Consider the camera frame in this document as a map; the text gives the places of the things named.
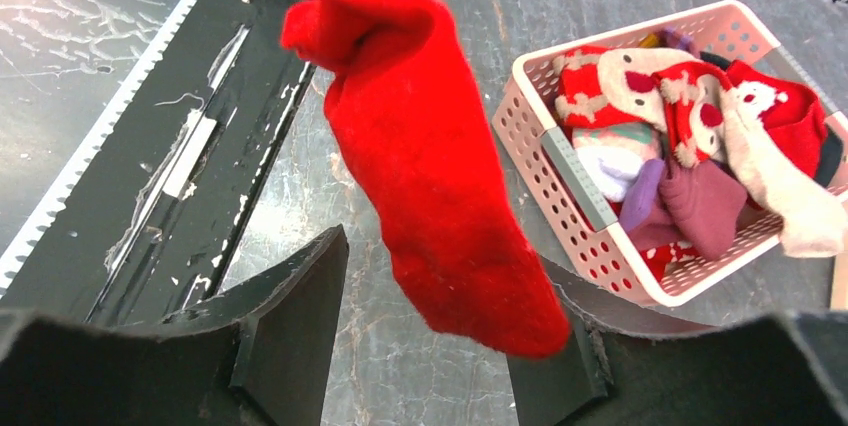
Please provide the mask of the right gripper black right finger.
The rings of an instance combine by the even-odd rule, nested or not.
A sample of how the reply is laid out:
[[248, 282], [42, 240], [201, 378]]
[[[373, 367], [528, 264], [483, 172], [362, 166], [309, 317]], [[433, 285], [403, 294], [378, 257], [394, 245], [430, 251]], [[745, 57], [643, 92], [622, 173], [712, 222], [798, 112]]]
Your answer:
[[843, 425], [847, 316], [778, 311], [730, 326], [620, 299], [554, 262], [565, 349], [508, 361], [522, 425]]

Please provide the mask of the plain red sock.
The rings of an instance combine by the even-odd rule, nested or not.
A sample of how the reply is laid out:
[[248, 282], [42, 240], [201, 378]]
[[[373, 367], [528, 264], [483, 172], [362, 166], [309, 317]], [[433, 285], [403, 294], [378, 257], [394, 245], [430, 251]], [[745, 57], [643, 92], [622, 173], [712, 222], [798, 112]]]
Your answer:
[[481, 95], [440, 0], [305, 0], [281, 43], [334, 75], [324, 114], [393, 276], [439, 333], [525, 358], [570, 326], [516, 220]]

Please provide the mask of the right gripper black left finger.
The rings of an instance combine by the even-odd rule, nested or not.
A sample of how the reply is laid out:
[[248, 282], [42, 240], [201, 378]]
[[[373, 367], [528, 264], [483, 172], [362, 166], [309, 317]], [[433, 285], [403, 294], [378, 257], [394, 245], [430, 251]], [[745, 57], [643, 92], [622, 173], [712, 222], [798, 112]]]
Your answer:
[[5, 425], [317, 425], [349, 245], [326, 229], [285, 261], [155, 323], [1, 313]]

